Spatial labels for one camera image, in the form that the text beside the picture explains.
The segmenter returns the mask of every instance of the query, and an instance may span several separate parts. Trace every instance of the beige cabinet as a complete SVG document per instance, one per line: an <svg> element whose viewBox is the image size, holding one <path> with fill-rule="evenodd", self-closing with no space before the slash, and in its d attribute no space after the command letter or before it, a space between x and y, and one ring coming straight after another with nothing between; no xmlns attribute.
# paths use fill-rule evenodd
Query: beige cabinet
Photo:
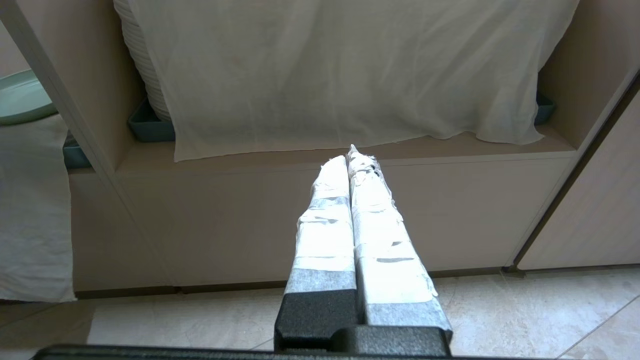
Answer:
<svg viewBox="0 0 640 360"><path fill-rule="evenodd" d="M95 169L71 174L80 290L287 278L311 183L320 164L345 149L174 163L172 143L139 143L127 127L144 91L111 0L0 6ZM517 146L462 134L361 149L381 161L428 270L513 263L640 67L640 46L630 46L639 6L580 3L540 73L542 92L558 105L538 128L541 141Z"/></svg>
<svg viewBox="0 0 640 360"><path fill-rule="evenodd" d="M640 263L639 219L640 95L636 94L518 268Z"/></svg>
<svg viewBox="0 0 640 360"><path fill-rule="evenodd" d="M69 187L76 291L170 284L120 199L94 171L73 171Z"/></svg>

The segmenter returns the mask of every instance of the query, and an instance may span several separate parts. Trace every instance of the white towel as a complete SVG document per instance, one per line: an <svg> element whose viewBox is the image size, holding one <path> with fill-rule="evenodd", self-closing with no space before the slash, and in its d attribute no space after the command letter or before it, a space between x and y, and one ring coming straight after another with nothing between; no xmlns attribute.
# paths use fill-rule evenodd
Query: white towel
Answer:
<svg viewBox="0 0 640 360"><path fill-rule="evenodd" d="M0 127L0 299L75 300L59 115Z"/></svg>

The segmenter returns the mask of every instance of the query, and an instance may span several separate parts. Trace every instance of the stack of white plates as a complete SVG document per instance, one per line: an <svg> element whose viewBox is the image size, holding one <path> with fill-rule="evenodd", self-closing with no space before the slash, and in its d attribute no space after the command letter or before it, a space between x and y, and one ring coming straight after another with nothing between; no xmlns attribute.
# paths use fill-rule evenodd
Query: stack of white plates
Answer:
<svg viewBox="0 0 640 360"><path fill-rule="evenodd" d="M142 80L145 82L149 104L151 104L160 120L171 121L169 109L166 107L166 102L160 89L156 68L154 68L154 64L149 57L142 30L131 12L131 7L129 7L129 0L113 0L113 4L122 20L124 42L129 48L129 54L131 54Z"/></svg>

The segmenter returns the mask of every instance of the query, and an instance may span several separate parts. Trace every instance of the blue tray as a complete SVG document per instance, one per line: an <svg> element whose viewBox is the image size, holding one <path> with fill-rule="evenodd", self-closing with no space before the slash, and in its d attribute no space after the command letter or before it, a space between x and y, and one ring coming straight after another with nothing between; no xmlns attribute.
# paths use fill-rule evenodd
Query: blue tray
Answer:
<svg viewBox="0 0 640 360"><path fill-rule="evenodd" d="M89 159L86 158L80 146L64 146L62 154L65 156L65 166L67 168L88 168L91 167Z"/></svg>
<svg viewBox="0 0 640 360"><path fill-rule="evenodd" d="M129 117L129 129L140 142L174 142L173 123L162 121L145 99Z"/></svg>
<svg viewBox="0 0 640 360"><path fill-rule="evenodd" d="M556 104L540 92L536 94L536 103L538 103L538 113L536 114L536 120L534 120L533 124L542 125L546 123L551 117L551 114L554 113Z"/></svg>

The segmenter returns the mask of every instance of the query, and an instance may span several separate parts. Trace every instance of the dark trim strip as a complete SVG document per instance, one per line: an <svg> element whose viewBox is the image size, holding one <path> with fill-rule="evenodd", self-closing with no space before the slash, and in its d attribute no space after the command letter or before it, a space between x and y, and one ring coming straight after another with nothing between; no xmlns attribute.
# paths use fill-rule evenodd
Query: dark trim strip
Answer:
<svg viewBox="0 0 640 360"><path fill-rule="evenodd" d="M544 274L544 273L563 273L563 272L580 272L580 271L594 271L594 270L624 270L624 269L639 269L640 264L622 264L622 265L598 265L598 266L576 266L574 268L549 268L539 270L527 270L527 274Z"/></svg>
<svg viewBox="0 0 640 360"><path fill-rule="evenodd" d="M495 268L473 268L473 269L461 269L461 270L441 270L430 271L429 276L432 279L439 277L463 277L463 276L478 276L478 275L495 275L499 274L501 267Z"/></svg>
<svg viewBox="0 0 640 360"><path fill-rule="evenodd" d="M631 100L633 100L634 96L636 96L636 94L638 93L638 90L640 90L640 72L638 72L634 80L631 81L631 85L629 85L629 87L627 88L627 91L625 91L625 93L622 95L622 98L620 99L620 101L618 101L618 103L616 104L616 107L613 109L613 111L611 112L611 114L609 115L605 123L600 128L598 134L594 137L593 141L589 144L589 147L584 152L584 154L576 164L575 168L573 168L571 174L569 175L567 180L564 182L564 184L560 188L560 191L558 191L558 194L556 195L554 200L551 202L551 205L549 205L547 211L540 219L540 222L538 222L538 225L536 225L536 227L533 229L533 232L531 233L527 241L525 241L524 245L522 245L522 249L520 249L520 252L518 253L518 255L516 255L515 259L513 260L513 266L509 266L509 268L513 268L513 267L517 268L522 258L524 258L529 248L531 248L533 241L538 237L538 235L540 234L540 231L542 231L542 229L547 224L551 216L554 214L558 205L560 205L560 203L564 199L564 196L569 192L569 189L571 188L571 186L573 186L573 183L575 182L575 180L580 176L580 174L582 173L582 170L587 165L587 163L589 163L589 160L598 150L598 148L600 147L600 144L607 137L607 135L609 134L613 126L616 124L616 122L618 121L622 113L625 112L625 110L627 109L627 106L629 105L629 103L631 103Z"/></svg>
<svg viewBox="0 0 640 360"><path fill-rule="evenodd" d="M174 286L151 286L148 288L77 291L76 297L79 300L103 299L108 297L170 295L170 294L176 294L178 293L178 291L179 291L179 288L176 288Z"/></svg>
<svg viewBox="0 0 640 360"><path fill-rule="evenodd" d="M239 291L239 290L259 290L276 289L287 286L287 281L264 281L264 282L244 282L241 284L218 284L218 285L194 285L181 286L180 290L185 294L212 293L217 291Z"/></svg>

